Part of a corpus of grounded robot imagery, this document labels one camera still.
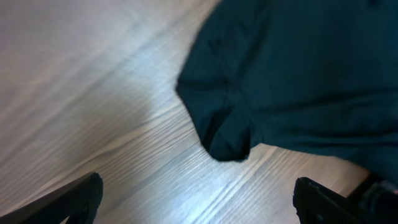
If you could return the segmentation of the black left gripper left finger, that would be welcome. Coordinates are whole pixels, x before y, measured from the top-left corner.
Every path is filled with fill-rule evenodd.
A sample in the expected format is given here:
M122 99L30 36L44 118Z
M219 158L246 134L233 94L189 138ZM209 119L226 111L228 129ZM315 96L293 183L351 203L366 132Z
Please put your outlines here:
M88 173L1 217L1 224L92 224L103 198L103 180Z

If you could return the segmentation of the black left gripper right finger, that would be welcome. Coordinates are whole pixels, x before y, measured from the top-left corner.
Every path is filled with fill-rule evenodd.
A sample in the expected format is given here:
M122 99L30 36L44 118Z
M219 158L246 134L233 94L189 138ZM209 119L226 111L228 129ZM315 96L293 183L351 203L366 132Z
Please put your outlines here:
M366 213L346 197L309 179L295 182L293 206L301 224L363 224Z

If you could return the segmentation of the dark teal t-shirt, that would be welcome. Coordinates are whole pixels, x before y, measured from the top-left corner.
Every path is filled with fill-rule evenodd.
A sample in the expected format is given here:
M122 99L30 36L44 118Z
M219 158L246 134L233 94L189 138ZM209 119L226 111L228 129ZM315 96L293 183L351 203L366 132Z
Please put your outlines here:
M225 0L177 80L218 161L260 143L397 181L397 0Z

